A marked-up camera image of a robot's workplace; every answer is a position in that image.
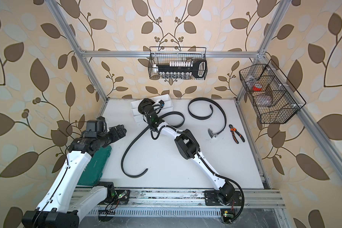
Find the white divided storage tray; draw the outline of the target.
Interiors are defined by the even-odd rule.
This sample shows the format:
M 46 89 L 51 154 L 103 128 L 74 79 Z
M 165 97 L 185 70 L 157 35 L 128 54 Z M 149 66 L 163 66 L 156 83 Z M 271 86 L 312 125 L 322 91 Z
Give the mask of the white divided storage tray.
M 150 99 L 153 100 L 154 102 L 158 102 L 159 100 L 162 100 L 164 102 L 164 107 L 161 109 L 158 116 L 161 116 L 163 114 L 166 114 L 168 112 L 173 111 L 173 103 L 172 103 L 172 100 L 168 94 L 156 96 L 156 97 L 151 97 Z M 138 106 L 140 105 L 141 102 L 142 102 L 142 100 L 137 100 L 137 101 L 131 102 L 132 117 L 134 118 L 136 123 L 143 121 L 143 115 L 141 113 L 139 113 L 139 111 L 138 111 Z

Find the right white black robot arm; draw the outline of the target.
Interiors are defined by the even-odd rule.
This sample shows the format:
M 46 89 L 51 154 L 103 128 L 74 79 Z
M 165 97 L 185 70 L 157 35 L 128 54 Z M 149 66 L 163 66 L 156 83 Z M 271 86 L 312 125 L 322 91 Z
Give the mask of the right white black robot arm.
M 169 112 L 162 116 L 158 116 L 163 107 L 164 102 L 162 100 L 155 102 L 149 98 L 143 99 L 138 105 L 138 112 L 143 115 L 151 132 L 152 139 L 157 140 L 160 135 L 172 138 L 180 155 L 185 160 L 194 161 L 212 182 L 219 203 L 228 205 L 232 202 L 232 196 L 235 193 L 235 182 L 217 173 L 212 165 L 206 160 L 200 149 L 199 143 L 190 130 L 179 130 L 178 127 L 169 125 L 163 119 L 166 116 L 179 115 L 184 120 L 185 117 L 182 113 Z

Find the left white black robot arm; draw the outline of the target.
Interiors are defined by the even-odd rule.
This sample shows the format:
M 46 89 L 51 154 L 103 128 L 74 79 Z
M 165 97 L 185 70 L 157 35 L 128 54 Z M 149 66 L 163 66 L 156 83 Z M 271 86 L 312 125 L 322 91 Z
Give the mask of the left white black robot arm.
M 22 224 L 26 228 L 77 228 L 82 219 L 99 203 L 119 202 L 127 192 L 118 194 L 113 183 L 94 186 L 87 195 L 71 205 L 71 198 L 83 171 L 101 148 L 126 136 L 124 125 L 107 127 L 99 117 L 86 124 L 86 130 L 73 140 L 65 163 L 51 188 L 33 211 L 26 211 Z

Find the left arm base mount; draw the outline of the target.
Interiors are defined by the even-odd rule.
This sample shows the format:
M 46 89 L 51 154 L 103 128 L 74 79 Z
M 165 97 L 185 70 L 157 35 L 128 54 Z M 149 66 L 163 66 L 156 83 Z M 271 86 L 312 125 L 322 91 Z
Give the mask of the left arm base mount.
M 117 204 L 119 202 L 120 205 L 127 204 L 130 199 L 130 190 L 114 190 L 111 193 L 108 193 L 107 197 L 100 201 L 98 205 L 108 205 L 108 204 Z

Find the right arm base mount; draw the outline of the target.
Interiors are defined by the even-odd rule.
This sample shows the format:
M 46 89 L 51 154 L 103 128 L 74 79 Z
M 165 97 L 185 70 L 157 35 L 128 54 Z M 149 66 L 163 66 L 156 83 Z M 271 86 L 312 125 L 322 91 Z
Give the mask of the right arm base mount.
M 204 191 L 204 199 L 207 206 L 241 206 L 243 200 L 240 191 L 235 191 L 231 198 L 226 200 L 216 190 Z

